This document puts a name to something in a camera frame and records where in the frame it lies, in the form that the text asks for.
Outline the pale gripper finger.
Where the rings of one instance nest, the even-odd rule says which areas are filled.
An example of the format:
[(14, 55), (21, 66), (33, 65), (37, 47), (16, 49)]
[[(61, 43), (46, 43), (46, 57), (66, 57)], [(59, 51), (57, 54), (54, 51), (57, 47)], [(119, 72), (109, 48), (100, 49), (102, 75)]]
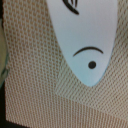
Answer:
[(2, 19), (0, 18), (0, 88), (2, 87), (9, 72), (9, 70), (6, 68), (8, 60), (9, 53), (7, 49), (4, 31), (2, 28)]

